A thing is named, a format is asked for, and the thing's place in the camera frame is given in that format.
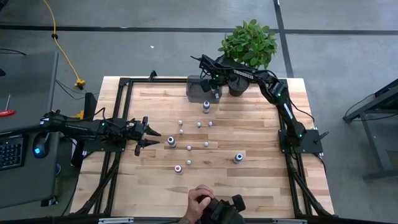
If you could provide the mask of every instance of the black controller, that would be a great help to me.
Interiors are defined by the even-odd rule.
[[[245,224],[239,212],[246,209],[241,195],[232,197],[233,205],[229,201],[211,199],[200,218],[201,224]]]

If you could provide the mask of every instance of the gray floor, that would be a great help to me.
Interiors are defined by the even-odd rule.
[[[62,26],[233,28],[256,18],[277,29],[273,0],[253,1],[48,1]],[[393,0],[280,0],[286,29],[397,30],[398,4]],[[42,1],[12,0],[0,12],[2,24],[51,25]],[[59,32],[86,89],[100,90],[105,75],[197,74],[190,55],[220,53],[222,33]],[[323,140],[328,183],[335,213],[345,218],[398,222],[398,179],[363,182],[377,171],[361,123],[345,124],[342,116],[355,102],[395,80],[398,35],[288,35],[294,77],[304,78],[315,124],[330,134]],[[56,50],[50,31],[0,30],[0,47],[27,54]],[[269,69],[286,77],[279,48]],[[63,57],[57,77],[72,86],[75,78]],[[76,101],[57,88],[54,109],[77,114]],[[61,160],[67,162],[69,155]],[[60,178],[60,204],[38,203],[0,210],[0,219],[60,215],[72,193],[75,170]]]

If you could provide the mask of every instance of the small bottle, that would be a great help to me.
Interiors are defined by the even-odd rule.
[[[177,145],[177,143],[175,142],[173,137],[168,137],[167,138],[167,142],[168,142],[170,147],[176,147],[176,145]]]
[[[182,174],[182,168],[181,168],[181,166],[175,166],[174,167],[174,171],[175,171],[175,173],[176,174]]]
[[[209,103],[209,101],[205,101],[203,103],[203,112],[206,113],[206,114],[210,112],[210,103]]]
[[[238,164],[239,162],[241,162],[243,160],[243,155],[242,154],[237,154],[235,157],[234,157],[234,163],[235,164]]]

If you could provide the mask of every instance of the computer mouse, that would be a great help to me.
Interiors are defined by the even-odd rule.
[[[50,133],[39,133],[33,140],[33,155],[36,159],[43,159],[49,154]]]

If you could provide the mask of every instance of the yellow extension cord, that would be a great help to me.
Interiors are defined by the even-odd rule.
[[[57,41],[56,38],[56,34],[57,34],[57,25],[55,23],[55,18],[54,18],[54,14],[52,13],[51,7],[49,6],[49,4],[47,3],[46,0],[43,0],[44,4],[47,6],[47,8],[50,10],[51,13],[51,17],[52,17],[52,22],[53,22],[53,27],[54,27],[54,31],[53,31],[53,40],[55,42],[55,44],[58,46],[58,48],[60,49],[60,51],[62,52],[63,56],[65,56],[66,60],[68,61],[70,67],[72,68],[73,72],[75,73],[76,76],[76,83],[75,83],[75,87],[79,88],[79,89],[83,89],[83,86],[86,84],[86,81],[82,80],[79,78],[79,76],[77,75],[77,72],[75,70],[75,67],[73,67],[72,63],[70,63],[69,58],[67,56],[67,54],[63,51],[63,49],[61,48],[60,44]]]

